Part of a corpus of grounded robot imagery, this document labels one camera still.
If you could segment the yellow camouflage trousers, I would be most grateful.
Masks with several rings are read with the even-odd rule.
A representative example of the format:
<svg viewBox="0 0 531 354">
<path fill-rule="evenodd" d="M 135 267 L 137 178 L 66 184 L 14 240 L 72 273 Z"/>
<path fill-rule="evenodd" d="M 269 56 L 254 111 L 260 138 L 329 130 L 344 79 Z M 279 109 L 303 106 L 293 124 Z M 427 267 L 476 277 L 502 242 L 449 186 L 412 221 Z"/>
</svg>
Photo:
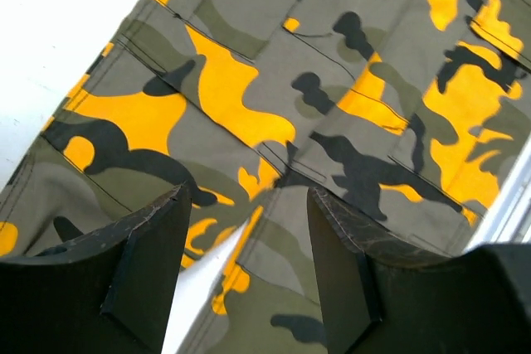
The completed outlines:
<svg viewBox="0 0 531 354">
<path fill-rule="evenodd" d="M 331 353 L 307 196 L 456 257 L 530 135 L 530 0 L 139 0 L 1 193 L 1 262 L 191 192 L 181 353 Z"/>
</svg>

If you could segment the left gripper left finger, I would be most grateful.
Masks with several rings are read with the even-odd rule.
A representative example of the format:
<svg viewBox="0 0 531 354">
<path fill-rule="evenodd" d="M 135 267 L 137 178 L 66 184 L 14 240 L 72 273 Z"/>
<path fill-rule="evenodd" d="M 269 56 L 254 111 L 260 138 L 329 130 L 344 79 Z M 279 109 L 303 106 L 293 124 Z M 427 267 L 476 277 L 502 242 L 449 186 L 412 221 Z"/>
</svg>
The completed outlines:
<svg viewBox="0 0 531 354">
<path fill-rule="evenodd" d="M 38 255 L 3 259 L 2 352 L 161 352 L 191 208 L 180 185 Z"/>
</svg>

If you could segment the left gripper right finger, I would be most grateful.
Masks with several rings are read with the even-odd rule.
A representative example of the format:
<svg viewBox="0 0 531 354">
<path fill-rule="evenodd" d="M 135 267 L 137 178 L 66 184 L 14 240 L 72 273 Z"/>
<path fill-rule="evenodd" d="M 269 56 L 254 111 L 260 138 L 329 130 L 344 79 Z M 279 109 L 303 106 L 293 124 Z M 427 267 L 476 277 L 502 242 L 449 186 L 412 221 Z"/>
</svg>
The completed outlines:
<svg viewBox="0 0 531 354">
<path fill-rule="evenodd" d="M 322 188 L 307 212 L 329 352 L 529 352 L 529 245 L 446 257 Z"/>
</svg>

